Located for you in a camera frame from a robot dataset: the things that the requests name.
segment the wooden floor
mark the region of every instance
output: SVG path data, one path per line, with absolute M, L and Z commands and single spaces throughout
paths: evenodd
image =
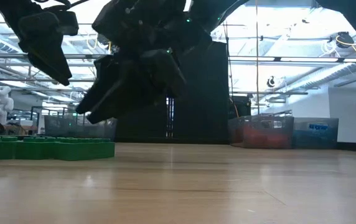
M 0 224 L 356 224 L 356 152 L 119 144 L 0 161 Z

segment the white robot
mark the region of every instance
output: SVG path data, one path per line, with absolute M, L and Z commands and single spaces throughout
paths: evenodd
M 8 112 L 14 109 L 14 100 L 9 97 L 11 88 L 8 86 L 0 86 L 0 123 L 6 124 Z

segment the clear plastic bin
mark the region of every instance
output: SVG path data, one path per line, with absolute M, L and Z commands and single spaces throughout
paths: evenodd
M 295 118 L 293 147 L 297 149 L 335 149 L 338 118 Z
M 228 122 L 230 144 L 245 148 L 290 149 L 293 117 L 244 116 Z

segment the ceiling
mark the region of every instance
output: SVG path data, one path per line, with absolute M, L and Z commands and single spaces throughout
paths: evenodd
M 91 23 L 108 0 L 92 0 L 78 5 L 72 9 L 77 14 L 80 23 L 79 34 L 74 37 L 66 36 L 62 48 L 66 54 L 107 54 L 108 46 L 96 42 L 96 32 L 91 28 Z M 55 1 L 41 4 L 43 7 L 54 5 Z M 216 41 L 226 42 L 225 29 L 229 37 L 229 53 L 231 56 L 257 56 L 265 57 L 356 57 L 353 48 L 339 49 L 334 42 L 328 43 L 330 37 L 335 37 L 338 32 L 349 32 L 356 43 L 356 31 L 347 22 L 345 17 L 335 11 L 323 8 L 306 7 L 259 7 L 258 24 L 256 23 L 256 9 L 253 6 L 239 7 L 225 21 L 225 26 L 219 26 L 212 32 Z M 21 52 L 17 43 L 18 39 L 13 31 L 4 23 L 0 15 L 0 39 L 13 49 Z M 92 60 L 68 60 L 79 66 L 71 66 L 73 79 L 94 79 L 95 68 L 91 66 Z M 24 60 L 0 59 L 0 65 L 15 70 L 15 78 L 27 78 L 29 66 L 16 66 L 26 63 Z M 323 65 L 310 66 L 285 66 L 285 65 L 260 65 L 258 71 L 260 91 L 269 89 L 267 80 L 274 76 L 282 83 L 293 82 L 304 74 L 310 73 Z M 48 78 L 47 75 L 31 68 L 30 74 L 36 73 L 35 78 Z M 235 91 L 256 91 L 256 64 L 249 65 L 234 63 L 232 65 L 233 87 Z M 43 88 L 65 88 L 50 82 L 26 83 L 30 86 Z M 88 89 L 91 83 L 72 83 L 69 88 Z

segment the black panel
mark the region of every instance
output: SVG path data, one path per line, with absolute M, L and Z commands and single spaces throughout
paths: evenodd
M 143 142 L 149 138 L 165 138 L 167 131 L 166 102 L 133 111 L 118 120 L 116 142 Z
M 175 100 L 173 137 L 187 142 L 227 142 L 226 44 L 214 42 L 206 52 L 191 52 L 181 60 L 181 70 L 187 87 L 184 95 Z

